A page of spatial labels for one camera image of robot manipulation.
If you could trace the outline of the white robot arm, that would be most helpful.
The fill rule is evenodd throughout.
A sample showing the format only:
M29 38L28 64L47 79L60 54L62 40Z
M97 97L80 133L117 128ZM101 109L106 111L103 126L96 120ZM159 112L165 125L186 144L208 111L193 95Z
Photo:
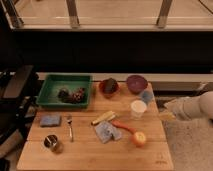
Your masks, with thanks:
M164 104L178 120L208 118L213 120L213 91L199 96L181 97Z

